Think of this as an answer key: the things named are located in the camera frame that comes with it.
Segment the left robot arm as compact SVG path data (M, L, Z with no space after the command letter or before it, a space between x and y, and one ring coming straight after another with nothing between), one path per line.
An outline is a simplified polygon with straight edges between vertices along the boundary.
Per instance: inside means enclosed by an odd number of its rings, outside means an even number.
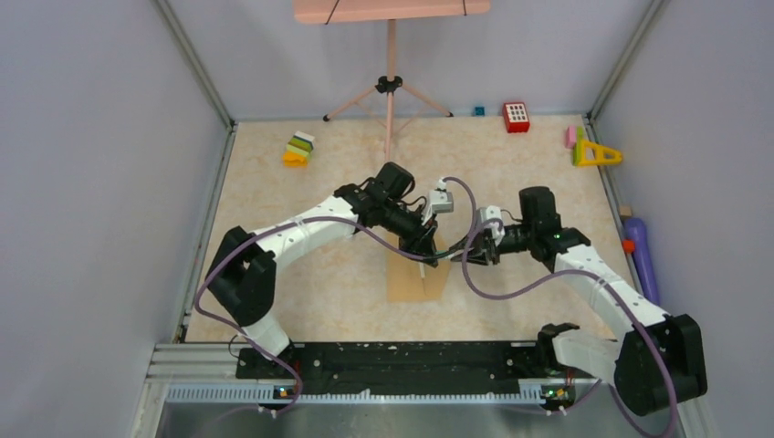
M346 184L302 214L262 230L230 229L214 256L204 286L246 338L261 350L258 366L281 377L292 366L290 339L272 313L278 273L331 242L373 227L397 236L398 254L436 266L432 216L412 211L403 197L414 177L394 162L362 184Z

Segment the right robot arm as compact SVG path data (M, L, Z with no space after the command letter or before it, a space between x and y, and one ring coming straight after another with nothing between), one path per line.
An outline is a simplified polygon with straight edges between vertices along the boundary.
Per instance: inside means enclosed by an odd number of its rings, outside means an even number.
M560 278L606 324L611 339L575 323L547 324L538 334L535 362L548 376L581 370L612 387L638 416L707 393L701 329L687 314L674 316L619 276L576 228L565 227L554 193L545 186L519 192L522 217L504 224L501 208L476 210L464 262L496 265L501 256L527 252Z

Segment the brown kraft envelope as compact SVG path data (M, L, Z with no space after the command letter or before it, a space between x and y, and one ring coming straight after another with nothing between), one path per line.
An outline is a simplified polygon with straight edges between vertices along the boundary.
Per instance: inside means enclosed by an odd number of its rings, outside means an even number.
M442 298L451 262L442 259L436 268L424 265L424 279L420 278L419 263L392 250L386 251L386 298L389 303L420 303Z

